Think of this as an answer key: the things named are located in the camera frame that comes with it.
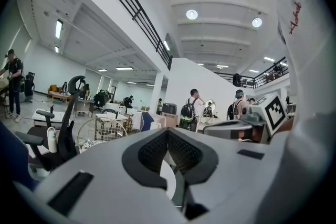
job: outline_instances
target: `white t-shirt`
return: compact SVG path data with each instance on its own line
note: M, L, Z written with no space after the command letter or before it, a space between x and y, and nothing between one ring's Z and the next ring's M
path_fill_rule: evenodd
M189 103L192 104L194 102L194 100L195 100L195 98L190 97L189 98ZM196 102L194 103L194 108L195 108L196 116L198 116L198 120L200 120L200 118L203 115L204 106L205 106L205 104L200 99L196 99Z
M298 97L300 120L330 113L336 102L336 28L324 0L276 0L279 34L285 46L292 95Z

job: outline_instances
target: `chair armrest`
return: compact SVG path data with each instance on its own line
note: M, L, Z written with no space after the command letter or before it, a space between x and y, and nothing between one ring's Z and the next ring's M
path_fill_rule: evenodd
M45 117L48 117L48 118L51 118L51 119L53 119L55 117L54 114L43 111L43 110L37 110L36 114L39 114L39 115L42 115L42 116L45 116Z
M15 135L19 137L22 142L24 142L27 145L32 145L32 146L42 146L44 142L43 137L39 136L34 136L31 134L26 134L22 132L15 132Z

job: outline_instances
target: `white ceiling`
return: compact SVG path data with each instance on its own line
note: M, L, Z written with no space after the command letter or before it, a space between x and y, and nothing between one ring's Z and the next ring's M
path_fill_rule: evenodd
M277 43L276 31L270 32L267 28L271 23L276 27L270 18L275 12L274 0L170 0L170 4L184 56L203 63L206 68L225 73L239 69L242 74L255 77L249 69L263 71L270 67L264 63L264 56L280 60L284 55L282 45ZM196 20L186 17L190 9L198 12ZM264 22L260 28L252 26L256 17ZM216 65L229 68L219 70Z
M105 68L104 74L115 79L154 84L156 70L80 0L31 0L31 4L41 45L52 50L58 46L61 55L92 70ZM60 39L55 37L58 19L64 23ZM124 66L134 70L116 70Z

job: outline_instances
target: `jeans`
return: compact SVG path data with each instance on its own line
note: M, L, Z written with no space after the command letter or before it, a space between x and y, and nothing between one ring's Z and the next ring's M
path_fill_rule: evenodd
M16 114L20 115L20 91L13 90L13 85L9 84L9 110L13 113L14 111L14 99L16 104Z

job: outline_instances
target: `white sneaker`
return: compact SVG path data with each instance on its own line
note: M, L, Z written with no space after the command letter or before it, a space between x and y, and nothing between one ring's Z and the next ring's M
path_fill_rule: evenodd
M15 118L15 122L19 122L21 120L21 116L20 115L16 115L16 118Z

